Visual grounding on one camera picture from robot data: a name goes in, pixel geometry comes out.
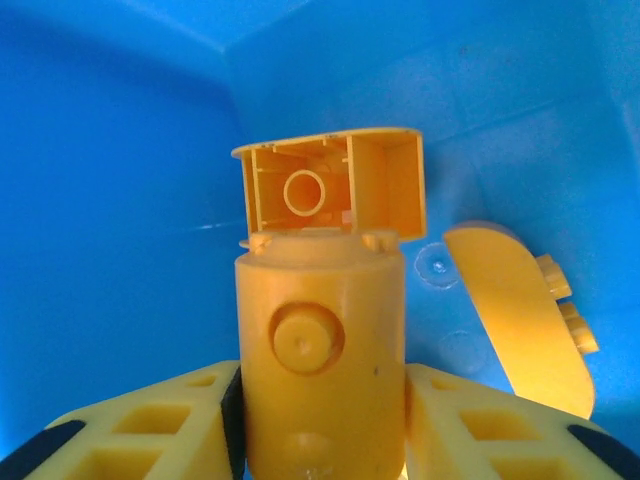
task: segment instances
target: blue background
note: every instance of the blue background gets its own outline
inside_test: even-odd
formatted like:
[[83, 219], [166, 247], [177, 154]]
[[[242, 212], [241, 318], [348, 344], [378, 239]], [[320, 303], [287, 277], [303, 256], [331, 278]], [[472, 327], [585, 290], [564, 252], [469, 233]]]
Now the blue background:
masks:
[[442, 244], [500, 223], [563, 267], [594, 420], [640, 451], [640, 1], [242, 3], [0, 4], [0, 457], [237, 358], [230, 150], [377, 125], [425, 136], [407, 359], [509, 390]]

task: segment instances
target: yellow cylinder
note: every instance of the yellow cylinder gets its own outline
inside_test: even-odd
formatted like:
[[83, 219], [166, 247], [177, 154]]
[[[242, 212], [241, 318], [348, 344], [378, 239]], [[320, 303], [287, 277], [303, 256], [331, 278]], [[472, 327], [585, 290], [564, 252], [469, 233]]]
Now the yellow cylinder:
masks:
[[396, 480], [404, 259], [393, 232], [258, 233], [236, 261], [256, 480]]

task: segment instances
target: circular hole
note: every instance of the circular hole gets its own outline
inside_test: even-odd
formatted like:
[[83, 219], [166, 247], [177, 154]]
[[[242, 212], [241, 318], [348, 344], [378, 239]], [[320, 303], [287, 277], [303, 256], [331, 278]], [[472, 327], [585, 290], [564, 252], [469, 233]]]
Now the circular hole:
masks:
[[322, 179], [310, 170], [298, 170], [284, 185], [284, 201], [293, 213], [301, 217], [316, 214], [324, 203]]

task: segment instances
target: yellow plastic piece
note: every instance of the yellow plastic piece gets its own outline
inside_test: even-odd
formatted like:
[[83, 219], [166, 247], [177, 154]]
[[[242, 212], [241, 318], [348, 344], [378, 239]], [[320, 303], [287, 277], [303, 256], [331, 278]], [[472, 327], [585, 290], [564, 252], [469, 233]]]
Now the yellow plastic piece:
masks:
[[86, 426], [27, 480], [231, 480], [220, 408], [238, 362], [222, 362], [57, 419]]
[[427, 231], [422, 135], [371, 128], [235, 149], [242, 160], [249, 233], [337, 227]]
[[567, 426], [582, 418], [407, 365], [410, 480], [620, 480]]
[[569, 327], [573, 341], [578, 347], [578, 351], [583, 355], [587, 355], [600, 350], [591, 329], [586, 320], [578, 313], [576, 306], [571, 302], [567, 302], [560, 305], [559, 308], [567, 327]]
[[582, 353], [597, 346], [584, 319], [568, 327], [568, 307], [558, 308], [570, 293], [560, 267], [499, 227], [461, 226], [444, 238], [516, 395], [589, 418], [595, 393]]
[[257, 233], [236, 261], [249, 470], [396, 480], [404, 258], [389, 231]]

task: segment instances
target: square hole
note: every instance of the square hole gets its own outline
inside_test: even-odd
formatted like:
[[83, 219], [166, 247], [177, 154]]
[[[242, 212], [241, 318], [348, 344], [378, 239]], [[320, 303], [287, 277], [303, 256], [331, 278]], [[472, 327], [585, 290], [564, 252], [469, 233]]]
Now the square hole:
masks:
[[161, 454], [160, 450], [95, 450], [65, 480], [142, 480]]
[[216, 376], [211, 373], [209, 375], [204, 375], [200, 378], [196, 378], [195, 380], [188, 383], [190, 387], [210, 387], [216, 381]]
[[460, 418], [476, 440], [540, 439], [529, 422], [508, 410], [466, 410]]
[[145, 405], [129, 413], [114, 433], [177, 433], [189, 416], [187, 405]]
[[494, 458], [491, 465], [502, 480], [578, 479], [559, 458]]
[[438, 377], [431, 377], [431, 386], [436, 390], [458, 390], [457, 385], [454, 385], [453, 382], [447, 381]]

